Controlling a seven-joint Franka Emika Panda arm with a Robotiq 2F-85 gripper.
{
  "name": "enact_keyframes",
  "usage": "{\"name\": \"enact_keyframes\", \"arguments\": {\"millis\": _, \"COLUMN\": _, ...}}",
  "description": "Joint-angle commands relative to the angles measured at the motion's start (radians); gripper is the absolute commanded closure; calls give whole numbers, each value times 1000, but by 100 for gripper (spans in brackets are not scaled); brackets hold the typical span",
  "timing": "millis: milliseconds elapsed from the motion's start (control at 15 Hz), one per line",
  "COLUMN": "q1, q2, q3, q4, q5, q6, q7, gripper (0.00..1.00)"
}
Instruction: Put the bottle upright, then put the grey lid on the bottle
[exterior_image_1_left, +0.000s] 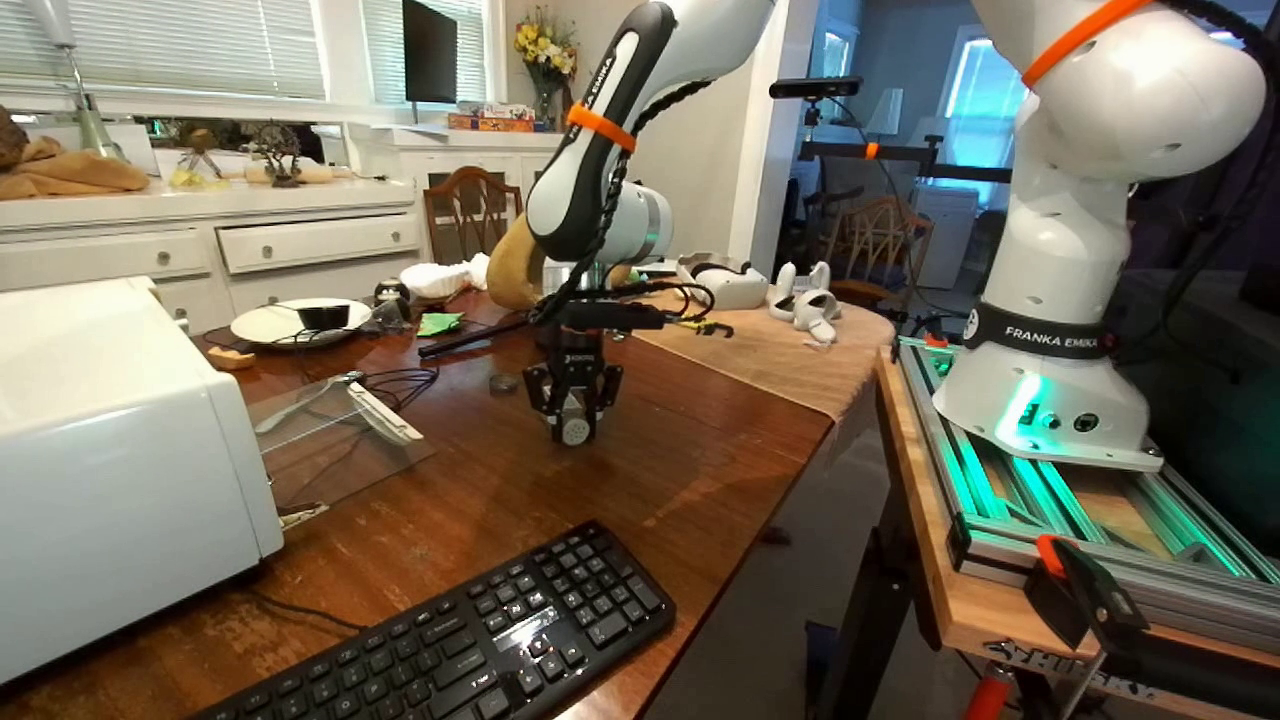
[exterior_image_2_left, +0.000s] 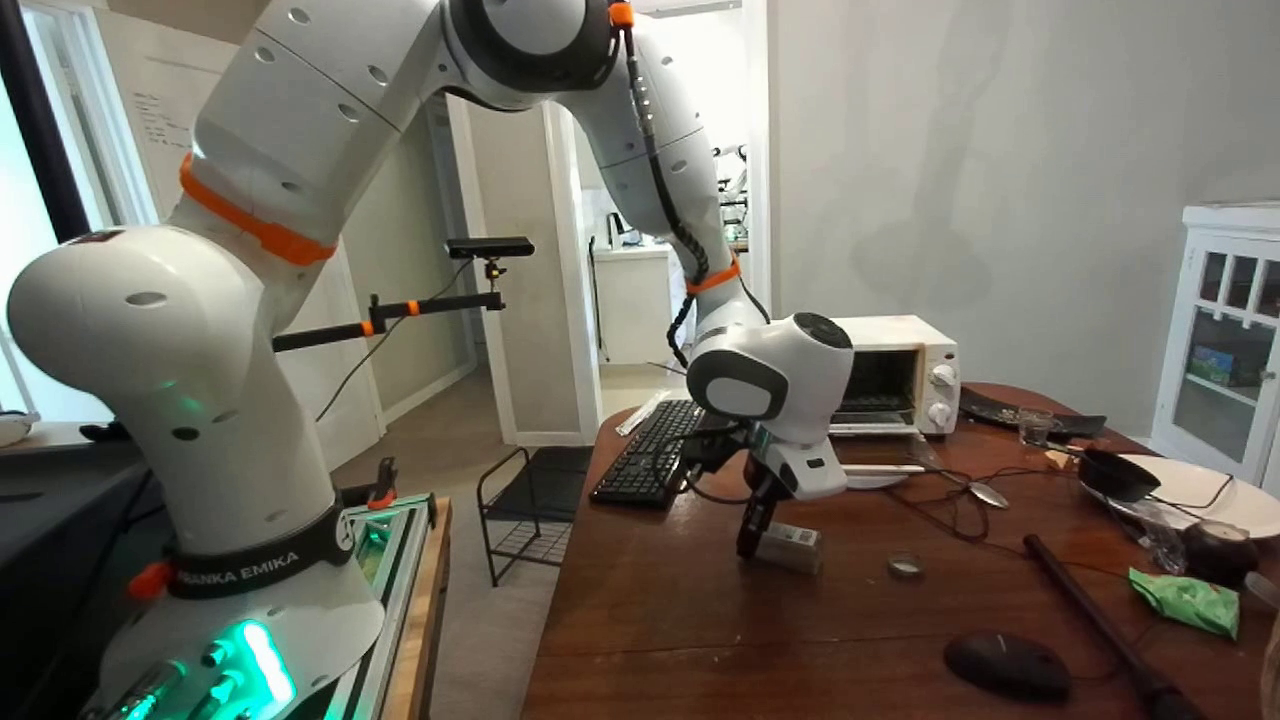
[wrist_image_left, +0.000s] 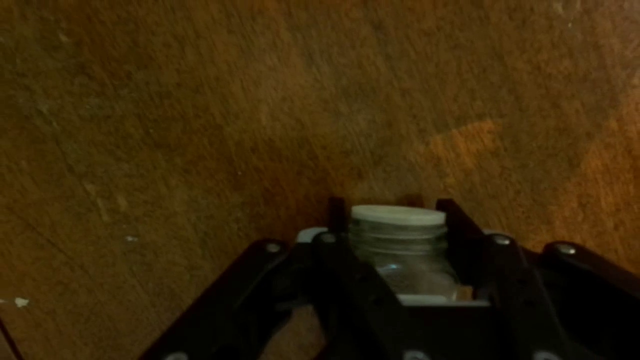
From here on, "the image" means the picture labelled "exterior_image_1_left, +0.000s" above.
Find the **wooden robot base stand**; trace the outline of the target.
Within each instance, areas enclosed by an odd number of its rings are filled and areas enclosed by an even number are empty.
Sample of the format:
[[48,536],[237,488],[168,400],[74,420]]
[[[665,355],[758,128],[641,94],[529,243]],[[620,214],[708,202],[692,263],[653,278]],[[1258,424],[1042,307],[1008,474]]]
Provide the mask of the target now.
[[898,632],[977,663],[968,720],[1006,697],[1067,720],[1095,697],[1280,720],[1275,561],[1181,474],[1008,458],[932,411],[953,355],[877,355],[887,501],[873,524],[816,720],[863,720]]

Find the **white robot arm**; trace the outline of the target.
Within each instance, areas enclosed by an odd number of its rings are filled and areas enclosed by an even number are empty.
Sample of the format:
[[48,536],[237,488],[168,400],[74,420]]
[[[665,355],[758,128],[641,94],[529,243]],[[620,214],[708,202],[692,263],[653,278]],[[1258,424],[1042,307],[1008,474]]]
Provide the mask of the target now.
[[[636,131],[741,70],[771,4],[641,0],[625,15],[531,189],[543,257],[606,257]],[[1127,194],[1250,140],[1269,102],[1266,43],[1216,0],[973,4],[1030,102],[1006,235],[932,407],[1013,458],[1155,474],[1150,400],[1104,330],[1134,247]]]

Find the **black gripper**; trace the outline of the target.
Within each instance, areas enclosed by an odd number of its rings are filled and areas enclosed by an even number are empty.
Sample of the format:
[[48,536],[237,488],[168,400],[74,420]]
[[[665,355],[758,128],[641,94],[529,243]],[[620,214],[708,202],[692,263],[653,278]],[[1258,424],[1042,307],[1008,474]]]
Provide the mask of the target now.
[[540,365],[524,374],[524,391],[557,444],[565,444],[565,407],[580,400],[601,432],[611,415],[620,391],[620,368],[606,359],[601,330],[540,330],[537,334]]

